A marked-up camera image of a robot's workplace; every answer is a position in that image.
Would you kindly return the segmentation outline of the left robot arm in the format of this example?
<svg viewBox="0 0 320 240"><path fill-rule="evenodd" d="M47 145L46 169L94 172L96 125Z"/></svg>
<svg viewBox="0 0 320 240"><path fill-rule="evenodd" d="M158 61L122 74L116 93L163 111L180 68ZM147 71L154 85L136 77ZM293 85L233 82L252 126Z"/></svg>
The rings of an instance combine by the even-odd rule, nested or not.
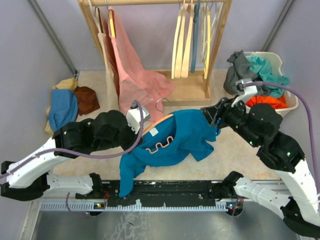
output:
<svg viewBox="0 0 320 240"><path fill-rule="evenodd" d="M52 194L75 194L80 200L100 198L104 186L99 174L62 176L52 173L52 169L78 157L103 158L93 152L120 147L128 153L138 144L148 117L148 112L135 108L127 114L110 110L94 119L67 123L29 156L1 164L0 176L5 183L0 186L0 195L21 202Z"/></svg>

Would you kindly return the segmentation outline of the blue t-shirt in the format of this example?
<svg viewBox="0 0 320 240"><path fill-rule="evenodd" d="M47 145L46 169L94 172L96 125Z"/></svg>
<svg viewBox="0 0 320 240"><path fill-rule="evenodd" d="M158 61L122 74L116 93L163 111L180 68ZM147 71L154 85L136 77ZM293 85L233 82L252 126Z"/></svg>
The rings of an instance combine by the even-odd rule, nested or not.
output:
<svg viewBox="0 0 320 240"><path fill-rule="evenodd" d="M154 147L158 140L153 140L150 134L143 136L143 142L130 153L121 157L120 196L127 196L133 189L134 179L142 174L146 167L166 167L177 165L188 155L196 161L208 157L214 147L221 130L210 126L199 109L184 109L174 111L173 117L162 123L162 133L173 136L169 146L160 148L155 154L150 154L146 148Z"/></svg>

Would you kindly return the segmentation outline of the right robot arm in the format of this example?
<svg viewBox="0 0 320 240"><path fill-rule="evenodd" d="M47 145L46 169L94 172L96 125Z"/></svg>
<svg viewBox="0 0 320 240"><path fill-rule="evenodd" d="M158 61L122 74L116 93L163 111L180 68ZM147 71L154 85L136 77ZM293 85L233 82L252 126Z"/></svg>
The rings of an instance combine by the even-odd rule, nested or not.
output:
<svg viewBox="0 0 320 240"><path fill-rule="evenodd" d="M222 98L201 112L210 126L231 128L251 147L257 156L274 170L290 194L278 193L232 171L213 187L214 198L244 197L269 209L300 236L319 239L320 207L315 180L298 142L279 130L282 116L266 103L246 111L243 101Z"/></svg>

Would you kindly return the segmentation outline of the orange hanger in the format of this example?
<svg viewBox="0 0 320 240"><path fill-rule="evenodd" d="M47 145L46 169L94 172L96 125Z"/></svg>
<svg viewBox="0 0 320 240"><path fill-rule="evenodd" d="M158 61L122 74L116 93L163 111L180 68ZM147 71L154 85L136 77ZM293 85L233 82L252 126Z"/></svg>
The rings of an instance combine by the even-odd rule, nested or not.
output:
<svg viewBox="0 0 320 240"><path fill-rule="evenodd" d="M165 134L162 133L162 127L164 126L162 123L173 116L174 115L172 113L167 114L143 131L143 136L150 134L154 141L158 140L158 142L156 142L154 146L145 148L145 150L148 151L151 155L157 153L159 149L164 149L168 147L169 144L174 140L174 137L172 135L169 135L165 138Z"/></svg>

